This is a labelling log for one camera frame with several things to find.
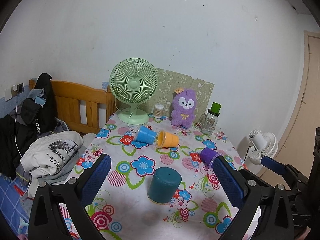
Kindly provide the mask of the teal cup with yellow rim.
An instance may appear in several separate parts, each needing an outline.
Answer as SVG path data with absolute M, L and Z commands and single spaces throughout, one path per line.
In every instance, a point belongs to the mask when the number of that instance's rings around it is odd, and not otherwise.
M 181 181 L 182 177 L 175 169 L 157 168 L 148 188 L 149 199 L 158 204 L 167 204 L 171 201 Z

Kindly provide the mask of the purple plastic cup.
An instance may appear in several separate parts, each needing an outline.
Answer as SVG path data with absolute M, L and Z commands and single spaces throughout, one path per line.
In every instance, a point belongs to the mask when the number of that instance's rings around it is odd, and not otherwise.
M 210 169 L 213 169 L 214 160 L 221 154 L 210 148 L 204 148 L 200 153 L 200 159 Z

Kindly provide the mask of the blue plastic cup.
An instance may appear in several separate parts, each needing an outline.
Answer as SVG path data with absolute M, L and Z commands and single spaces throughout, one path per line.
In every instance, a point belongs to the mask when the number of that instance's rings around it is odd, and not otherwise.
M 140 125 L 135 135 L 135 141 L 152 145 L 155 142 L 156 137 L 156 132 Z

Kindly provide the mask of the orange plastic cup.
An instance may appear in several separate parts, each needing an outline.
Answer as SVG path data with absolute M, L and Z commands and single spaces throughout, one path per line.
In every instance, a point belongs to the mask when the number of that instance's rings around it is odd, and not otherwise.
M 172 148 L 179 144 L 179 137 L 164 130 L 160 130 L 156 135 L 155 145 L 157 148 Z

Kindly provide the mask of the white floor fan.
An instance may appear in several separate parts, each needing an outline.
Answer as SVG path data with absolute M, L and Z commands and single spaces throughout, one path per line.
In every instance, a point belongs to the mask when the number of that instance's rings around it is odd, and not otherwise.
M 244 162 L 261 165 L 263 157 L 275 157 L 278 147 L 278 140 L 273 133 L 254 129 L 242 139 L 237 150 Z

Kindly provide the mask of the white folded t-shirt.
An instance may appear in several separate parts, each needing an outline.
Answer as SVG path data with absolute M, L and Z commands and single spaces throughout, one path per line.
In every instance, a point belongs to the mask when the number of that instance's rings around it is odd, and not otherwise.
M 54 175 L 61 171 L 82 144 L 81 135 L 75 131 L 39 138 L 25 152 L 21 165 L 33 178 Z

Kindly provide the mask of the blue bed sheet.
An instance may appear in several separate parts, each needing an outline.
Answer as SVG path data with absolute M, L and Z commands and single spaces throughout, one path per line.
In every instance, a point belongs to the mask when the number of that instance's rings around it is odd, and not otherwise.
M 28 239 L 30 212 L 21 200 L 26 189 L 17 178 L 1 174 L 1 239 Z

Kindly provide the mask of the black bag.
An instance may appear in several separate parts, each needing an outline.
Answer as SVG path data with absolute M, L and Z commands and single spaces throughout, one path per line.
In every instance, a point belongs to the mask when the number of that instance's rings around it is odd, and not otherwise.
M 34 89 L 14 110 L 1 118 L 1 174 L 14 179 L 21 157 L 39 135 L 56 127 L 52 77 L 42 73 Z

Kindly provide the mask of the glass jar with green lid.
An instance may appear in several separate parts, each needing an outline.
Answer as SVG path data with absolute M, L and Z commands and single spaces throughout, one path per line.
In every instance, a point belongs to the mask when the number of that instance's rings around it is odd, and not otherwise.
M 220 115 L 220 109 L 221 105 L 219 103 L 213 102 L 207 113 L 203 114 L 200 117 L 199 126 L 201 133 L 212 135 Z

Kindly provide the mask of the floral tablecloth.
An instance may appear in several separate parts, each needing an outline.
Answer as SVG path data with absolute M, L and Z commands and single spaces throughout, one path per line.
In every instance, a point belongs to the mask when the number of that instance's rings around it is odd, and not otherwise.
M 204 148 L 217 151 L 240 170 L 243 160 L 223 131 L 202 134 L 172 126 L 167 117 L 149 118 L 147 128 L 177 135 L 179 144 L 156 148 L 134 140 L 131 128 L 116 114 L 89 143 L 71 177 L 79 177 L 103 153 L 111 170 L 92 204 L 89 217 L 105 239 L 218 239 L 237 213 L 216 175 L 200 159 Z M 149 200 L 149 183 L 157 168 L 175 169 L 182 181 L 173 198 L 160 205 Z

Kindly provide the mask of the purple plush toy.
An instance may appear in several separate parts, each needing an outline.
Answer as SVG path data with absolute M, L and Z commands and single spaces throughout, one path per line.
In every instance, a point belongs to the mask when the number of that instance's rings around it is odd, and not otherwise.
M 190 128 L 195 119 L 197 106 L 196 92 L 193 89 L 185 89 L 175 95 L 172 101 L 171 124 Z

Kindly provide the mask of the cotton swab container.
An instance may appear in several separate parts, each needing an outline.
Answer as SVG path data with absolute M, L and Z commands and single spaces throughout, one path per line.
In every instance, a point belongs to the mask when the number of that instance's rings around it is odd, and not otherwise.
M 160 119 L 163 116 L 164 109 L 164 105 L 160 103 L 155 104 L 153 108 L 153 116 L 157 119 Z

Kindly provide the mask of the green desk fan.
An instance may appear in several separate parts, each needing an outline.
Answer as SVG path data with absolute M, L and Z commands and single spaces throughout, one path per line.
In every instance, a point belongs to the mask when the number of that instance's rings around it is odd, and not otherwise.
M 132 57 L 119 62 L 109 78 L 111 93 L 128 108 L 118 112 L 118 118 L 129 125 L 145 124 L 148 114 L 138 108 L 155 94 L 159 83 L 156 68 L 145 59 Z

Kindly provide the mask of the beige patterned foam board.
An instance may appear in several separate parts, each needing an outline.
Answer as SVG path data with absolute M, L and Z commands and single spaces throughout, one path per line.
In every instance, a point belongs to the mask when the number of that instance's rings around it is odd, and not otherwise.
M 146 113 L 152 113 L 154 106 L 161 104 L 164 106 L 164 115 L 169 117 L 173 109 L 171 103 L 175 90 L 185 88 L 195 90 L 197 99 L 197 106 L 194 112 L 195 120 L 198 120 L 205 113 L 214 89 L 213 83 L 160 68 L 157 69 L 157 73 L 159 77 L 158 89 L 151 99 L 140 106 L 140 109 L 146 111 Z

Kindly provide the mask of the wall power socket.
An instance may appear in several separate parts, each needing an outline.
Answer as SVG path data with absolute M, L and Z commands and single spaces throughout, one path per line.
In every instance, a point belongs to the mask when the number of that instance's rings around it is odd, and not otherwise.
M 15 97 L 17 94 L 20 94 L 24 91 L 24 84 L 19 83 L 17 85 L 13 85 L 11 88 L 7 88 L 4 90 L 4 98 L 5 101 L 9 101 L 13 97 Z

